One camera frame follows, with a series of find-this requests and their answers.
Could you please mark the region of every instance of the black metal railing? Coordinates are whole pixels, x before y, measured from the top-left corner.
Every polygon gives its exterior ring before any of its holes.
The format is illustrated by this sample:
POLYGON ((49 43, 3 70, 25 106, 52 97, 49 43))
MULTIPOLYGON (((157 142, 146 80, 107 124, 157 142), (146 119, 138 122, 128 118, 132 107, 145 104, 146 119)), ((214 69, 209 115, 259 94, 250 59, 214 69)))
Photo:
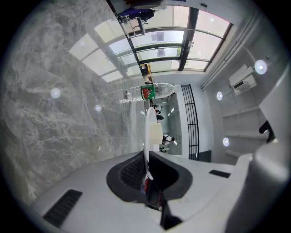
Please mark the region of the black metal railing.
POLYGON ((181 87, 183 91, 187 115, 189 159, 199 160, 199 128, 194 96, 190 84, 181 87))

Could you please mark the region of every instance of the gray marble surface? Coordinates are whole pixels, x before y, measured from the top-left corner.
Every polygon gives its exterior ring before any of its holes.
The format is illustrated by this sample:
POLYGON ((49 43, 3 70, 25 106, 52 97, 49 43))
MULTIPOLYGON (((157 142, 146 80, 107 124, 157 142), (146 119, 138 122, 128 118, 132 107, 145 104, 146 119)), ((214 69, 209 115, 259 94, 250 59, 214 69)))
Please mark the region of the gray marble surface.
POLYGON ((87 33, 108 52, 92 34, 113 17, 105 0, 46 2, 8 49, 0 74, 1 165, 27 204, 84 164, 142 150, 144 103, 119 103, 127 88, 144 84, 141 74, 106 82, 69 53, 87 33), (60 97, 52 98, 53 88, 60 97))

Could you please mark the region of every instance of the bottle label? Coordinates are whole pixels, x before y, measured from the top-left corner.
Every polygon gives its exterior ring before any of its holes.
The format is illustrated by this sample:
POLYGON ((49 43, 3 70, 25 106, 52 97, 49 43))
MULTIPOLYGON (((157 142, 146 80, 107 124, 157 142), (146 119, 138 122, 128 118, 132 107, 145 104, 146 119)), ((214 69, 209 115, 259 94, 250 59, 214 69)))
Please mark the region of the bottle label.
POLYGON ((154 99, 156 97, 154 84, 141 86, 140 93, 144 100, 154 99))

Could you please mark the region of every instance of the ceiling light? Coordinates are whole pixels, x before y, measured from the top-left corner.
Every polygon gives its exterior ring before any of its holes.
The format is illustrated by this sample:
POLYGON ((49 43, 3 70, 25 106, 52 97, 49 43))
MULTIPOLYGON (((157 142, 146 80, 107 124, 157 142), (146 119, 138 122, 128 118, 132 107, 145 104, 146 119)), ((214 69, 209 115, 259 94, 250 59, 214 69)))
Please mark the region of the ceiling light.
POLYGON ((57 99, 60 97, 60 89, 59 88, 53 88, 51 91, 50 91, 50 95, 51 97, 53 97, 54 99, 57 99))
POLYGON ((217 94, 216 94, 216 97, 218 100, 222 100, 223 99, 223 93, 221 91, 219 91, 217 94))
POLYGON ((101 111, 101 110, 102 110, 102 107, 99 104, 97 104, 95 106, 95 111, 101 111))
POLYGON ((222 140, 222 143, 223 143, 223 145, 224 145, 225 147, 228 147, 230 141, 229 141, 229 139, 228 139, 227 137, 225 137, 225 138, 222 140))
POLYGON ((257 60, 255 63, 255 70, 259 75, 263 75, 267 72, 268 65, 263 60, 257 60))

